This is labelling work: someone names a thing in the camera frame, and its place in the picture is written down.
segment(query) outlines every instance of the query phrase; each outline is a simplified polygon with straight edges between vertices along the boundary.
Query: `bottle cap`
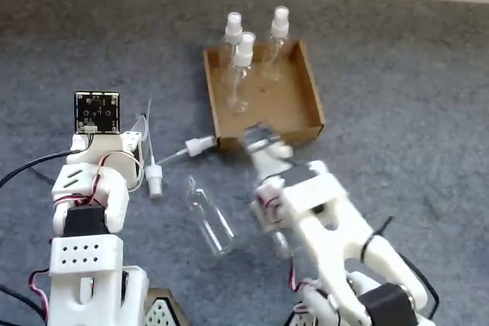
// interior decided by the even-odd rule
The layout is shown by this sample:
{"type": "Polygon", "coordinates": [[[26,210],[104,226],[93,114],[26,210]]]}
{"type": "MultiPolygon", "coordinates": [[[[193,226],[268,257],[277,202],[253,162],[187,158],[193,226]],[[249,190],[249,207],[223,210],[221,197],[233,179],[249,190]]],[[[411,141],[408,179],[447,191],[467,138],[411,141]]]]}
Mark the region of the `bottle cap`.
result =
{"type": "Polygon", "coordinates": [[[153,164],[144,169],[146,181],[150,190],[150,198],[157,199],[163,196],[163,170],[161,166],[153,164]]]}
{"type": "Polygon", "coordinates": [[[275,16],[270,30],[275,38],[284,38],[289,34],[289,9],[286,7],[276,7],[275,16]]]}
{"type": "Polygon", "coordinates": [[[233,64],[246,67],[251,65],[253,60],[253,45],[256,37],[251,32],[243,32],[241,43],[236,47],[233,64]]]}
{"type": "Polygon", "coordinates": [[[228,23],[225,29],[225,38],[228,42],[236,44],[239,42],[239,37],[243,33],[241,27],[241,15],[236,11],[228,14],[228,23]]]}

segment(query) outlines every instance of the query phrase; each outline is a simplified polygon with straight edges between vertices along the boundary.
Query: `ventilation holes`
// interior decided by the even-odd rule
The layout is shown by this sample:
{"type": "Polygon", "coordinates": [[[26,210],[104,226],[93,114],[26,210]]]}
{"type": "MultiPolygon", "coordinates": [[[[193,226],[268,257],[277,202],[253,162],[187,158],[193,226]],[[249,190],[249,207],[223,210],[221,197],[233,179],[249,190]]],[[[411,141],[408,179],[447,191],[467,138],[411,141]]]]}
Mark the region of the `ventilation holes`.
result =
{"type": "Polygon", "coordinates": [[[68,175],[68,178],[71,179],[72,177],[76,176],[77,174],[81,173],[82,170],[81,169],[78,169],[77,171],[73,172],[73,173],[70,173],[68,175]]]}

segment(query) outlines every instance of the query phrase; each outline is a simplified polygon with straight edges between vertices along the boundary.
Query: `red wire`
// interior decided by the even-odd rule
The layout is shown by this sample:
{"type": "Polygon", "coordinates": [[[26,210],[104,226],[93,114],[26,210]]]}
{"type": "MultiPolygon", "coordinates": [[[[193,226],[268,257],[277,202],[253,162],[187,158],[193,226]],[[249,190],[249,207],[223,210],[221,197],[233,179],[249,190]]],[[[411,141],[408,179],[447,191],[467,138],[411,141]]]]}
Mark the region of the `red wire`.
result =
{"type": "Polygon", "coordinates": [[[49,315],[49,303],[46,294],[38,287],[36,287],[35,279],[36,279],[36,275],[45,274],[48,272],[49,272],[49,267],[42,270],[35,270],[30,274],[28,280],[29,288],[32,290],[32,292],[36,293],[40,297],[42,307],[43,307],[44,321],[47,321],[47,316],[49,315]]]}

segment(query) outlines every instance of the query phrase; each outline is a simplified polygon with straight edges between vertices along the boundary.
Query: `gray carpet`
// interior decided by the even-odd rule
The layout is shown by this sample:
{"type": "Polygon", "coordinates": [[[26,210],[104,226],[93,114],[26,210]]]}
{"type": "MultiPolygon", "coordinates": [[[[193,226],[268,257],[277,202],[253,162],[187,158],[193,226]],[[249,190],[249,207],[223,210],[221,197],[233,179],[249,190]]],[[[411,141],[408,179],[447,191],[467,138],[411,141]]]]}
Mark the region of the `gray carpet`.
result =
{"type": "MultiPolygon", "coordinates": [[[[373,226],[432,280],[438,325],[487,323],[489,5],[410,0],[0,0],[0,172],[64,150],[74,89],[119,89],[123,127],[153,97],[157,157],[212,132],[202,48],[227,11],[264,33],[276,5],[306,40],[328,119],[298,160],[324,159],[373,226]]],[[[61,162],[39,167],[55,176],[61,162]]],[[[252,170],[211,153],[168,167],[166,197],[133,195],[125,263],[169,287],[196,325],[281,325],[295,297],[287,262],[261,241],[245,203],[252,170]],[[215,259],[187,216],[194,174],[241,232],[215,259]]],[[[48,264],[50,187],[23,173],[2,190],[0,282],[28,293],[48,264]]],[[[48,279],[40,280],[44,287],[48,279]]],[[[3,319],[40,324],[1,296],[3,319]]]]}

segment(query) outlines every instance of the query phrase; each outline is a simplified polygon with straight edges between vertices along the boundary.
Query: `black cable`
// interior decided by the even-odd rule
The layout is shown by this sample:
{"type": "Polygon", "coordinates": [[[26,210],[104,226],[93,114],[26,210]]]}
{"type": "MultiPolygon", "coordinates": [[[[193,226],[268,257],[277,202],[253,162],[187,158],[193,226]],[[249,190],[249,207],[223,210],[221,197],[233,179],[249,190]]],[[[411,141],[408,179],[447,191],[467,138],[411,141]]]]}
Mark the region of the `black cable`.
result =
{"type": "Polygon", "coordinates": [[[410,269],[421,279],[421,281],[423,282],[423,284],[425,285],[425,287],[428,289],[429,293],[433,297],[435,304],[433,305],[433,308],[428,315],[428,319],[432,320],[433,317],[435,317],[435,313],[438,310],[438,307],[440,306],[440,297],[438,296],[438,293],[436,292],[435,287],[431,285],[429,280],[425,277],[425,274],[423,274],[421,272],[421,270],[418,269],[417,266],[411,262],[410,259],[408,259],[407,257],[405,257],[403,254],[401,254],[399,252],[398,252],[398,254],[399,254],[400,258],[404,260],[406,265],[409,266],[410,269]]]}
{"type": "Polygon", "coordinates": [[[379,229],[377,229],[376,231],[373,231],[372,234],[370,235],[370,237],[364,243],[364,246],[361,248],[361,252],[360,252],[360,262],[361,263],[364,263],[365,253],[367,252],[367,247],[370,244],[370,242],[372,242],[372,240],[374,239],[375,236],[382,236],[384,234],[386,228],[392,222],[392,220],[393,220],[392,216],[387,218],[387,220],[384,222],[384,224],[382,224],[382,226],[379,229]]]}
{"type": "Polygon", "coordinates": [[[28,162],[24,164],[22,167],[19,167],[17,169],[14,169],[12,172],[10,172],[7,176],[5,176],[2,180],[0,180],[0,189],[4,186],[5,183],[16,177],[20,172],[25,171],[26,169],[35,166],[36,164],[46,162],[48,160],[54,160],[56,158],[63,158],[63,157],[68,157],[72,154],[77,154],[77,153],[82,153],[83,151],[87,150],[90,148],[93,142],[93,135],[89,135],[89,141],[84,149],[80,150],[68,150],[66,152],[59,152],[55,154],[50,154],[48,156],[44,156],[41,158],[37,158],[36,160],[32,160],[31,162],[28,162]]]}
{"type": "Polygon", "coordinates": [[[45,321],[44,320],[44,312],[43,312],[42,308],[39,307],[38,305],[36,305],[28,297],[22,295],[19,292],[16,292],[15,290],[8,288],[7,286],[4,286],[3,284],[0,284],[0,292],[5,293],[6,295],[10,295],[11,297],[17,299],[18,301],[21,301],[22,303],[24,303],[28,307],[31,307],[31,309],[33,311],[35,311],[43,321],[45,321]]]}

